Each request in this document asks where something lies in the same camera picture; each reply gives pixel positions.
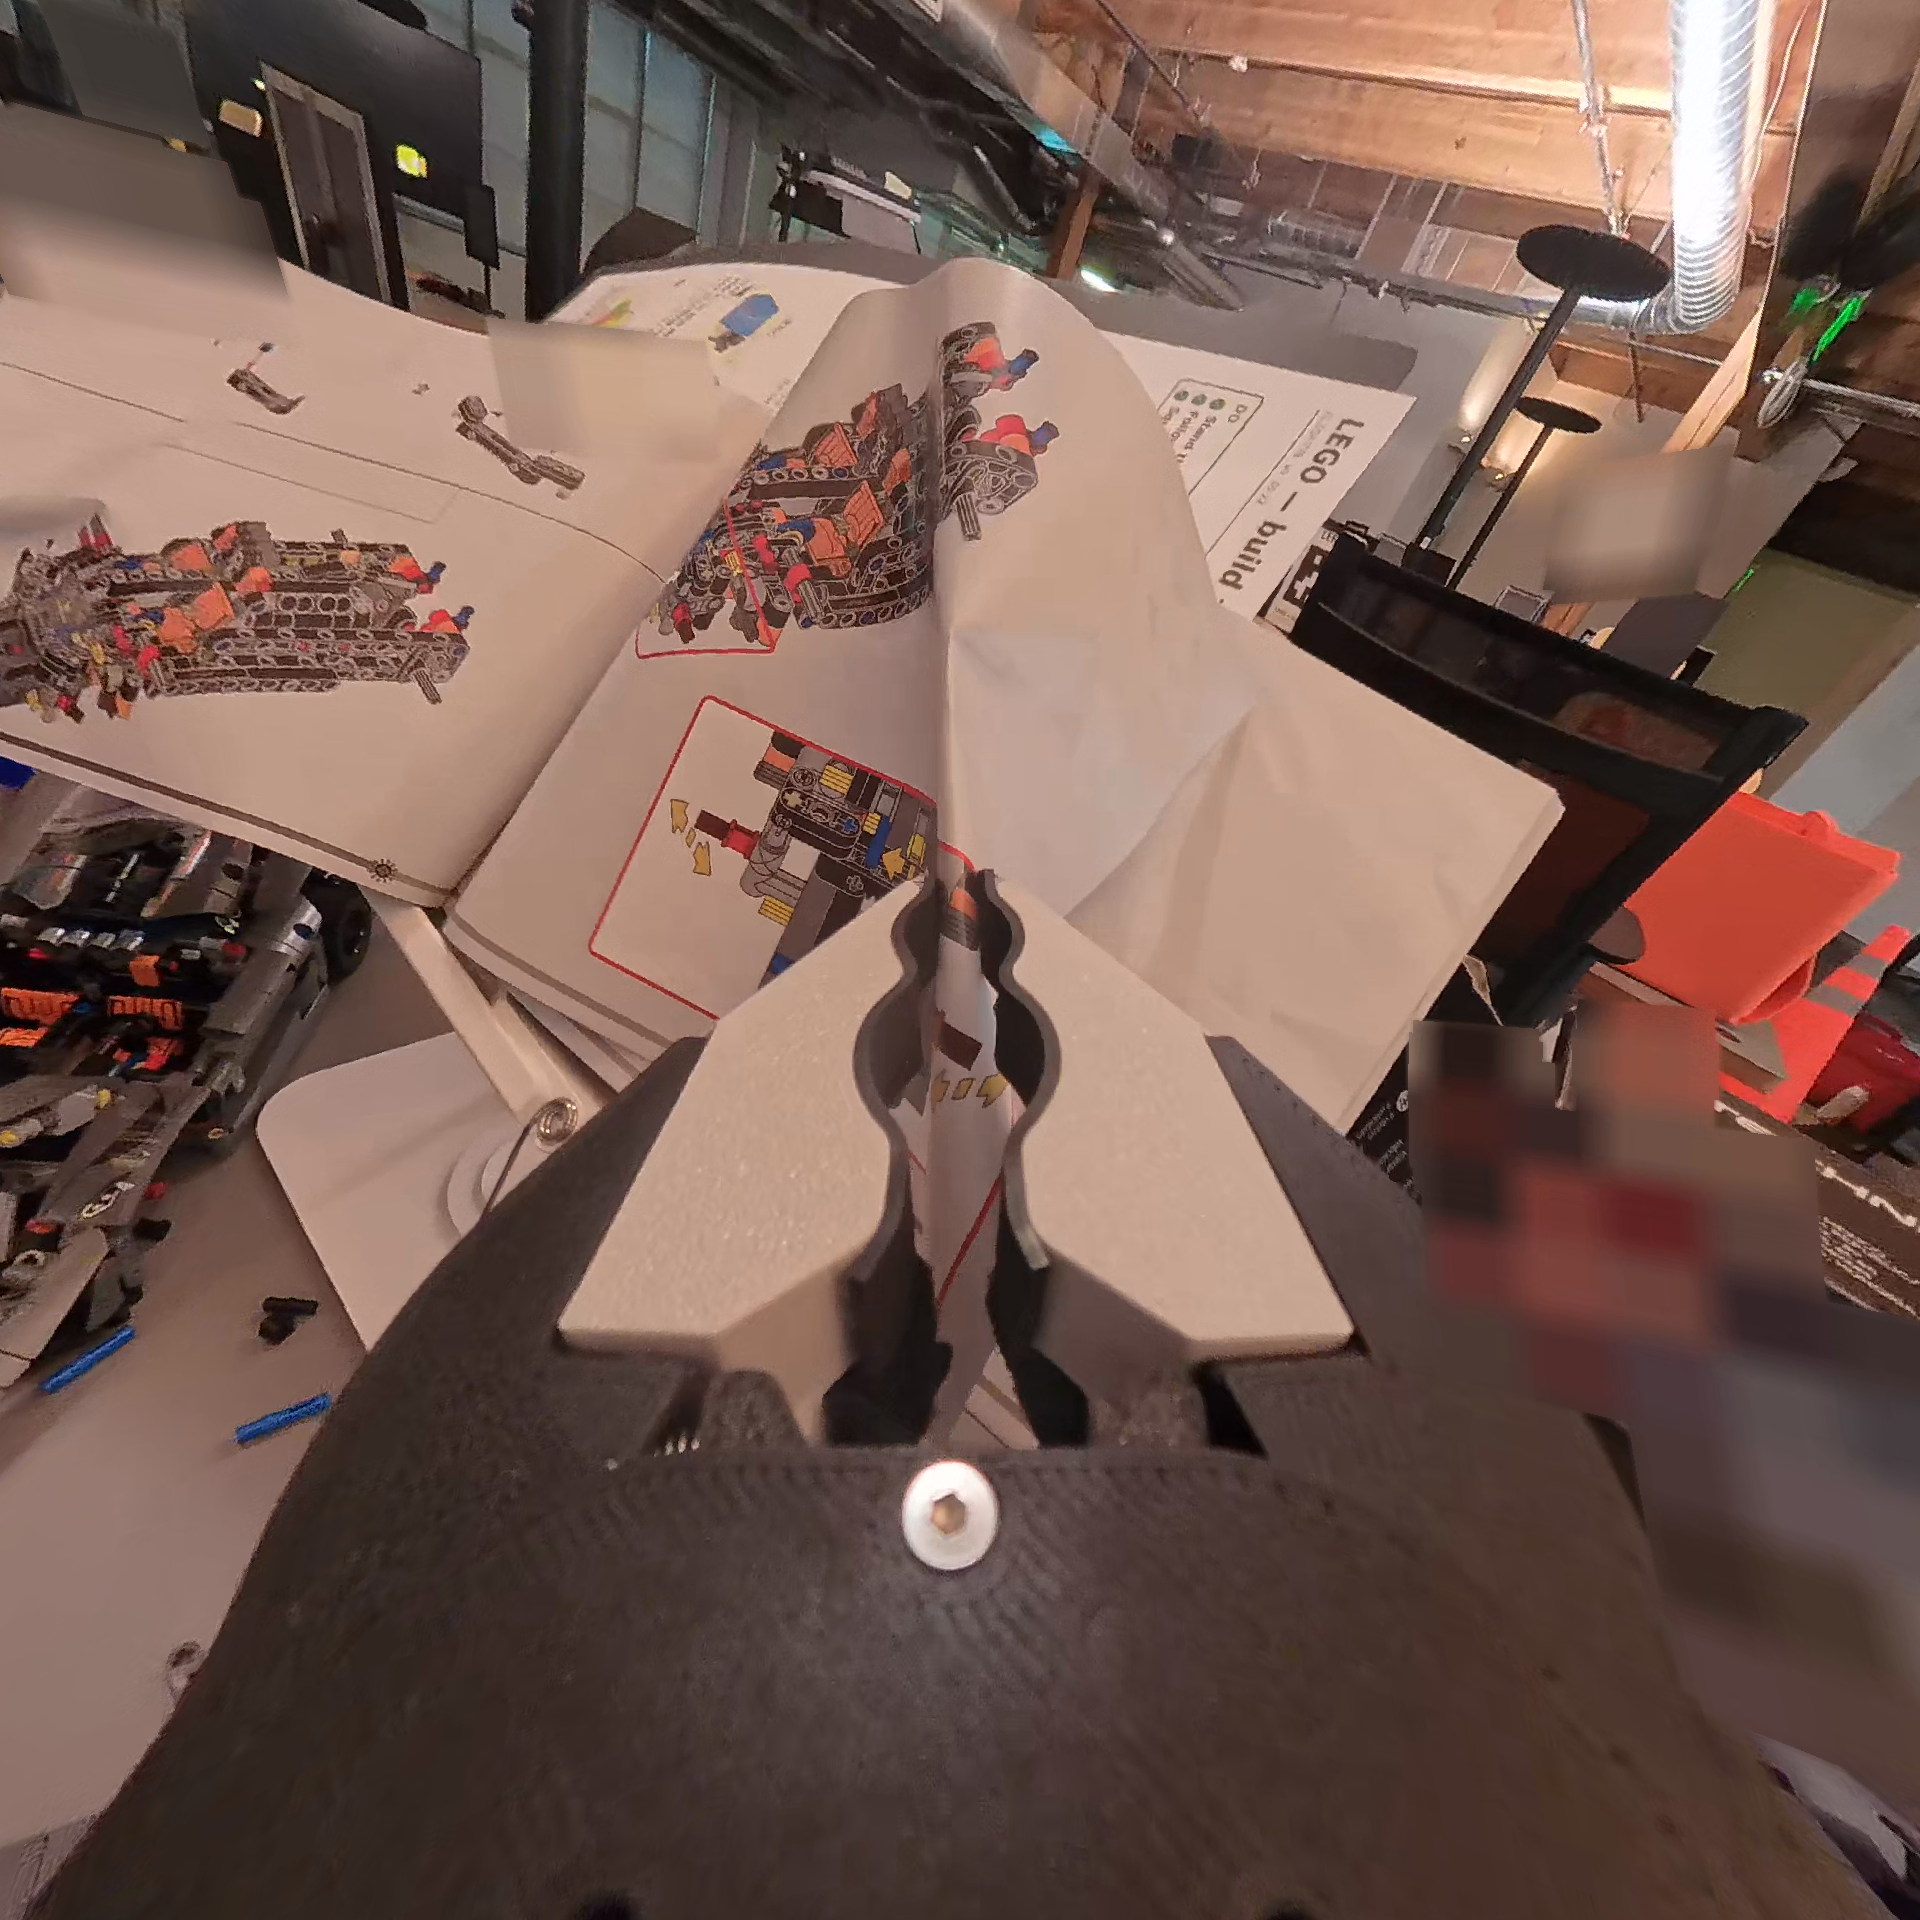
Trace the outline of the lego instruction booklet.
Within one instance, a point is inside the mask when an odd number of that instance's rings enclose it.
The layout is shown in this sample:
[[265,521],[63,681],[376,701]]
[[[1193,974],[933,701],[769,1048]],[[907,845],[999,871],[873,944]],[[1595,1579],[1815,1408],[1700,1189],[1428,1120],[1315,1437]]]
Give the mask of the lego instruction booklet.
[[1020,1115],[975,875],[1344,1123],[1559,809],[1225,608],[1140,381],[1015,271],[854,296],[775,411],[700,340],[529,327],[582,383],[537,422],[505,342],[294,275],[255,316],[4,293],[4,749],[438,904],[685,1070],[940,881],[940,1339]]

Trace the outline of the small black floor lamp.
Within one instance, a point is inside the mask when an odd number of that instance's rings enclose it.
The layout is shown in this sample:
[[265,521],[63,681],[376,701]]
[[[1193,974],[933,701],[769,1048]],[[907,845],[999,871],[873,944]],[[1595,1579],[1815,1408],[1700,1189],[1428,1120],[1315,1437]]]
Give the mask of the small black floor lamp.
[[1525,489],[1531,468],[1535,465],[1535,462],[1540,462],[1548,446],[1556,437],[1572,433],[1583,439],[1588,433],[1600,431],[1600,420],[1595,415],[1561,399],[1526,396],[1518,399],[1518,414],[1534,427],[1531,444],[1526,446],[1520,462],[1504,476],[1497,502],[1488,509],[1479,531],[1462,549],[1460,557],[1454,561],[1447,585],[1455,591],[1462,590],[1484,545],[1488,545],[1488,541],[1493,539],[1502,517],[1511,509],[1518,493]]

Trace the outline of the red bag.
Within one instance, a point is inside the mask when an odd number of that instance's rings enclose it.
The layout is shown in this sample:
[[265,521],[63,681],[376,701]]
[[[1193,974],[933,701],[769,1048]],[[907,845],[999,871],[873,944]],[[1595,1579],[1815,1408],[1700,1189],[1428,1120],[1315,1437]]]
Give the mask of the red bag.
[[1831,1056],[1793,1095],[1791,1120],[1831,1151],[1915,1163],[1917,1013],[1912,928],[1836,935],[1815,957],[1804,1009]]

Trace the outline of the orange plastic bin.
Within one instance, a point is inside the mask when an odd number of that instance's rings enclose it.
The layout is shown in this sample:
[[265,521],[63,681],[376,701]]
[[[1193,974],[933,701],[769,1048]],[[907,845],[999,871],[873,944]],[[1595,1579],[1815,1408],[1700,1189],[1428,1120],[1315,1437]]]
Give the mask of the orange plastic bin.
[[1720,1024],[1766,1022],[1899,868],[1822,811],[1734,792],[1628,901],[1644,953],[1620,972]]

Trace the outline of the tall black floor lamp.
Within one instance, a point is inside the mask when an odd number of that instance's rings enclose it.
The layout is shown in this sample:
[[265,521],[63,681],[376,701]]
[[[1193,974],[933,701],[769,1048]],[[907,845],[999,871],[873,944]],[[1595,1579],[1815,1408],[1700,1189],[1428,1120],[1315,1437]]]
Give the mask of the tall black floor lamp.
[[1476,437],[1460,452],[1445,492],[1423,517],[1420,533],[1413,536],[1414,549],[1432,545],[1445,533],[1475,472],[1494,448],[1504,422],[1516,414],[1520,399],[1526,396],[1528,381],[1548,361],[1555,340],[1572,320],[1576,307],[1583,300],[1638,304],[1659,295],[1671,279],[1668,267],[1632,240],[1568,224],[1544,224],[1525,231],[1518,245],[1518,260],[1526,277],[1555,288],[1556,300],[1480,420]]

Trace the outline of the grey lego car model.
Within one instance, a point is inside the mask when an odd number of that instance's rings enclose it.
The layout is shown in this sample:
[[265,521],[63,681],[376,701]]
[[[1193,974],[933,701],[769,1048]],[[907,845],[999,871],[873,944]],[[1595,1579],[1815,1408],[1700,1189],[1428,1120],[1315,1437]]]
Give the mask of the grey lego car model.
[[241,1143],[372,928],[359,885],[153,816],[4,880],[1,1387],[121,1337],[169,1182]]

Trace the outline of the white booklet stand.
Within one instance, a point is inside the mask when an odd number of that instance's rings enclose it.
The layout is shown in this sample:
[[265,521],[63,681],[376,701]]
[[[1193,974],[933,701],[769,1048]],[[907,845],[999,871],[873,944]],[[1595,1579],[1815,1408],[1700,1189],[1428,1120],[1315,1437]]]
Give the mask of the white booklet stand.
[[351,1329],[369,1350],[440,1259],[654,1063],[448,944],[440,919],[372,893],[374,951],[443,1029],[302,1072],[255,1136]]

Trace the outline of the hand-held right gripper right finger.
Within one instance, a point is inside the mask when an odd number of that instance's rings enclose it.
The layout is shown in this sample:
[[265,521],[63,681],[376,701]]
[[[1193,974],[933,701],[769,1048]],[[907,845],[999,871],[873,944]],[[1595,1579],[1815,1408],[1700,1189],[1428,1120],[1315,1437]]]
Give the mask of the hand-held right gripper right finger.
[[1209,1033],[1021,885],[975,875],[1020,1115],[987,1307],[1045,1449],[1228,1365],[1339,1352],[1353,1318]]

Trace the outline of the black wall monitor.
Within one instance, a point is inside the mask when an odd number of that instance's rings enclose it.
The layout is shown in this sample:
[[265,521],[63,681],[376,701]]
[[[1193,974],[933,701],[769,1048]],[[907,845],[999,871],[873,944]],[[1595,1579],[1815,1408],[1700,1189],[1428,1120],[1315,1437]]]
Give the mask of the black wall monitor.
[[408,307],[398,200],[463,227],[483,198],[483,77],[414,5],[188,1],[199,108],[279,255]]

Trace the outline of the silver ventilation duct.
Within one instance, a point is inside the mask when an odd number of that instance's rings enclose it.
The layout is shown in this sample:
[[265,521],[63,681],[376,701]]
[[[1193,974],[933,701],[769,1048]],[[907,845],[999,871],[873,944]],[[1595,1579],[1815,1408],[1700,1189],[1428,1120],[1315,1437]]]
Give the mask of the silver ventilation duct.
[[1612,327],[1680,336],[1732,311],[1768,119],[1774,17],[1772,1],[1668,5],[1671,277],[1659,295],[1620,307]]

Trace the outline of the white printed task sheet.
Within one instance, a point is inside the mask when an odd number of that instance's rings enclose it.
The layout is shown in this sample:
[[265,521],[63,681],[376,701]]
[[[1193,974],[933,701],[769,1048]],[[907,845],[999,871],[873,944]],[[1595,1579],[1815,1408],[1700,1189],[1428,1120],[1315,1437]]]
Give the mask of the white printed task sheet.
[[[934,275],[927,260],[852,271],[827,249],[700,259],[599,271],[560,320],[700,340],[719,383],[775,411],[845,307]],[[1280,344],[1252,311],[1166,295],[1096,293],[1073,304],[1132,367],[1173,444],[1215,598],[1257,617],[1318,528],[1411,411],[1413,350],[1310,327]]]

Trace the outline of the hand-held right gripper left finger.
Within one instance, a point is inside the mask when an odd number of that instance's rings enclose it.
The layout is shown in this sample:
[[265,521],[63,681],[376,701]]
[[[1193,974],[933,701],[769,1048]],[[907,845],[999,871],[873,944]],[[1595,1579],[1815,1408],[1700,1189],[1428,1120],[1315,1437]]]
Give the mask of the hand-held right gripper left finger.
[[927,1081],[943,888],[894,888],[745,999],[687,1077],[560,1334],[775,1381],[805,1437],[918,1445],[943,1385],[901,1105]]

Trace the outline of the black plastic crate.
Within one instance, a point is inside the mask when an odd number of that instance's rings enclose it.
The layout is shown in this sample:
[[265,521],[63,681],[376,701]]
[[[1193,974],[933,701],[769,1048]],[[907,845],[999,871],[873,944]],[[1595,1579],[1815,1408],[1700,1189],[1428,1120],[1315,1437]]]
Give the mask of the black plastic crate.
[[1659,678],[1382,560],[1339,534],[1289,638],[1563,805],[1471,953],[1504,1024],[1561,1017],[1601,928],[1749,776],[1798,712]]

